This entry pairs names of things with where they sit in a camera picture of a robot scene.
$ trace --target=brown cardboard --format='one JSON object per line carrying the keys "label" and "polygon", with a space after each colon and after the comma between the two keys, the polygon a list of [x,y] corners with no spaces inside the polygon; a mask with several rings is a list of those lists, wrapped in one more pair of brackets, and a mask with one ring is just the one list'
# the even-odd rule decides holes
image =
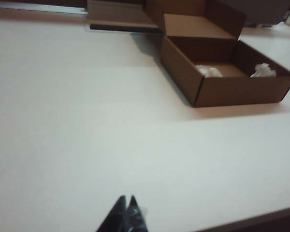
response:
{"label": "brown cardboard", "polygon": [[89,24],[158,29],[145,14],[142,4],[87,0]]}
{"label": "brown cardboard", "polygon": [[246,17],[214,0],[147,0],[145,11],[168,36],[237,39]]}
{"label": "brown cardboard", "polygon": [[[290,71],[241,41],[165,36],[161,61],[194,107],[280,102],[290,88]],[[251,78],[264,62],[277,77]],[[196,64],[212,64],[224,77],[204,78]]]}

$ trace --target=box lid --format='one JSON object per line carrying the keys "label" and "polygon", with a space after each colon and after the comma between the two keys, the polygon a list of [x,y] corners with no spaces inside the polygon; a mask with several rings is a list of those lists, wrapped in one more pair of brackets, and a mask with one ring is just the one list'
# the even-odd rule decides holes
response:
{"label": "box lid", "polygon": [[246,16],[218,0],[147,0],[146,13],[167,36],[237,40]]}

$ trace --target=table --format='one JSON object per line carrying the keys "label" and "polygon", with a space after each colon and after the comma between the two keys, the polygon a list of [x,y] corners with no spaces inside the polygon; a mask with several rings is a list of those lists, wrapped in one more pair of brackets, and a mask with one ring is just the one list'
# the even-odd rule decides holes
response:
{"label": "table", "polygon": [[[241,40],[290,69],[290,28]],[[92,232],[122,195],[151,232],[290,207],[290,92],[195,109],[160,37],[92,32],[83,15],[0,9],[0,231]]]}

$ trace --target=open cardboard box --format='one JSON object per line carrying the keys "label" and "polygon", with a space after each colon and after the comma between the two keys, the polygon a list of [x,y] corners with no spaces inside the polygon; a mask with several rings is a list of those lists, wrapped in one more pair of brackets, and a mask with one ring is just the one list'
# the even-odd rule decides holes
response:
{"label": "open cardboard box", "polygon": [[[290,89],[290,71],[241,41],[165,36],[161,62],[194,107],[280,102]],[[259,63],[277,77],[250,77]],[[223,77],[204,78],[197,64]]]}
{"label": "open cardboard box", "polygon": [[[161,62],[194,107],[273,103],[290,89],[290,71],[238,41],[246,16],[218,0],[147,0],[146,13],[165,33]],[[253,77],[268,63],[277,77]],[[224,77],[205,78],[198,64]]]}

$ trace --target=white tissue paper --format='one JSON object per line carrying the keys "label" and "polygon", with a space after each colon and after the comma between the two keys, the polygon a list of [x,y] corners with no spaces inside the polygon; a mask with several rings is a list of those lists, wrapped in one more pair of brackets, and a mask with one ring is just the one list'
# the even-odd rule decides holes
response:
{"label": "white tissue paper", "polygon": [[265,76],[276,76],[276,71],[271,70],[269,64],[257,64],[255,67],[256,72],[252,74],[250,77],[265,77]]}
{"label": "white tissue paper", "polygon": [[205,77],[223,77],[221,72],[208,65],[197,65],[196,68],[202,73]]}

